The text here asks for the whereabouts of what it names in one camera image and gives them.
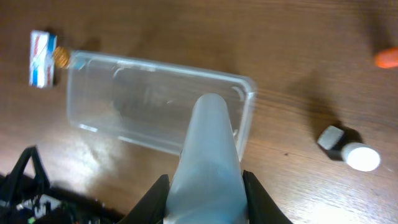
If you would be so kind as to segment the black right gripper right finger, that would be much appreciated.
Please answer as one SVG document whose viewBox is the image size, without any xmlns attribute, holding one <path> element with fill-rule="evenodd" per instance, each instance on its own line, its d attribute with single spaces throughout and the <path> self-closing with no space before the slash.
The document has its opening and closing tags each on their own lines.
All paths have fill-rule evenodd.
<svg viewBox="0 0 398 224">
<path fill-rule="evenodd" d="M 250 224 L 292 224 L 267 193 L 254 173 L 244 170 Z"/>
</svg>

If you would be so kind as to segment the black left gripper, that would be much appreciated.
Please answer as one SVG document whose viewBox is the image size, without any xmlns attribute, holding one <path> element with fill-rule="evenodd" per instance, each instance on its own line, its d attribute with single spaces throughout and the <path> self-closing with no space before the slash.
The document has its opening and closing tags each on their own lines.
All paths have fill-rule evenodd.
<svg viewBox="0 0 398 224">
<path fill-rule="evenodd" d="M 34 166 L 34 178 L 24 175 L 29 160 Z M 6 198 L 1 197 L 1 223 L 117 223 L 123 217 L 123 213 L 97 199 L 50 187 L 35 146 L 22 152 L 7 176 Z"/>
</svg>

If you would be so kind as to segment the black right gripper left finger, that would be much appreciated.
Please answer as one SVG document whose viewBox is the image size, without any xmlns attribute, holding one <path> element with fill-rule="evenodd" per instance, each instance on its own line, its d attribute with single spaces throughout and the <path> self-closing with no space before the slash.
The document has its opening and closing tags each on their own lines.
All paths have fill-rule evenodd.
<svg viewBox="0 0 398 224">
<path fill-rule="evenodd" d="M 161 175 L 118 224 L 163 224 L 169 190 L 169 176 Z"/>
</svg>

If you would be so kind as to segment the white calamine lotion bottle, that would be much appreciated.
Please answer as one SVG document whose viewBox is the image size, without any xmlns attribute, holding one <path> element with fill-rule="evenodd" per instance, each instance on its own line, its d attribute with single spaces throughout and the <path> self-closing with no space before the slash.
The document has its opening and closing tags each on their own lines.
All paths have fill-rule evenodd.
<svg viewBox="0 0 398 224">
<path fill-rule="evenodd" d="M 247 223 L 248 203 L 225 100 L 199 97 L 166 201 L 165 223 Z"/>
</svg>

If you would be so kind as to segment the dark bottle white cap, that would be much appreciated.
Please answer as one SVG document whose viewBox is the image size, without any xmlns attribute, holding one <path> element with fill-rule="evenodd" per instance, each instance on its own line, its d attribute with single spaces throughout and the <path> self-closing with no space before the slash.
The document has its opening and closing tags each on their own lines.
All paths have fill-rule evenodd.
<svg viewBox="0 0 398 224">
<path fill-rule="evenodd" d="M 351 128 L 331 125 L 318 137 L 317 144 L 331 160 L 361 172 L 376 170 L 381 165 L 380 154 Z"/>
</svg>

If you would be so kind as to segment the orange Redoxon tablet tube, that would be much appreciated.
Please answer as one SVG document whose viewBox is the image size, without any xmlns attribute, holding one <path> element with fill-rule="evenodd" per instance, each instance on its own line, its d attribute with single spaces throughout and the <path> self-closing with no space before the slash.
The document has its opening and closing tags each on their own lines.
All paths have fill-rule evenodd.
<svg viewBox="0 0 398 224">
<path fill-rule="evenodd" d="M 395 68 L 398 65 L 397 61 L 398 49 L 391 47 L 380 51 L 374 57 L 374 63 L 379 68 Z"/>
</svg>

